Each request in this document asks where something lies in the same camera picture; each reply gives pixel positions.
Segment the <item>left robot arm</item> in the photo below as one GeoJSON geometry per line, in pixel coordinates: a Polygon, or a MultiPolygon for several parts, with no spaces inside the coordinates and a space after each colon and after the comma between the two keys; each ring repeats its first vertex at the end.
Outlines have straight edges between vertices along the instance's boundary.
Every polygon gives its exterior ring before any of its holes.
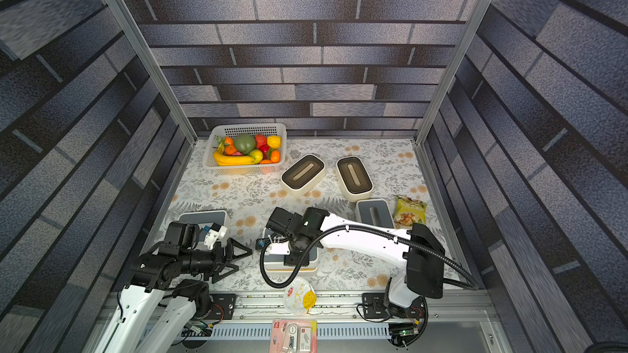
{"type": "Polygon", "coordinates": [[[171,223],[162,241],[132,264],[97,352],[166,352],[185,326],[215,309],[209,284],[235,274],[252,248],[219,224],[171,223]]]}

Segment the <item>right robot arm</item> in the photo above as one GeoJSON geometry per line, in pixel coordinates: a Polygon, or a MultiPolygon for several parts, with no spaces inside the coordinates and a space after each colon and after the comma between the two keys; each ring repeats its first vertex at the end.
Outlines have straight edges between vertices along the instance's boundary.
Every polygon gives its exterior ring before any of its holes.
{"type": "Polygon", "coordinates": [[[385,290],[384,305],[394,314],[411,308],[420,297],[443,297],[446,251],[424,225],[405,230],[375,227],[310,207],[303,215],[276,208],[266,228],[271,235],[258,245],[263,252],[275,244],[288,246],[294,264],[290,280],[300,270],[300,260],[309,260],[313,248],[343,249],[379,258],[399,270],[385,290]]]}

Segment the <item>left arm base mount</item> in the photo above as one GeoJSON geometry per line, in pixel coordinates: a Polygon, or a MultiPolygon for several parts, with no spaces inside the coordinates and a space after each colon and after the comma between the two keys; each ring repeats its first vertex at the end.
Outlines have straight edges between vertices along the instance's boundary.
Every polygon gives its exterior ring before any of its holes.
{"type": "Polygon", "coordinates": [[[209,300],[201,307],[203,310],[196,317],[204,323],[217,323],[224,320],[232,320],[235,311],[237,295],[212,294],[209,300]]]}

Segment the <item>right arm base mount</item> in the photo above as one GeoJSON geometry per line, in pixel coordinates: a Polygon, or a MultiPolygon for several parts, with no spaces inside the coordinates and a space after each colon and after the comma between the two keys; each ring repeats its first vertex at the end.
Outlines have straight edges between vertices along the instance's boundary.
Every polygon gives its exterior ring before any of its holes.
{"type": "Polygon", "coordinates": [[[356,305],[358,316],[371,323],[389,320],[424,321],[428,318],[428,307],[424,297],[418,297],[408,308],[389,302],[386,293],[364,293],[356,305]]]}

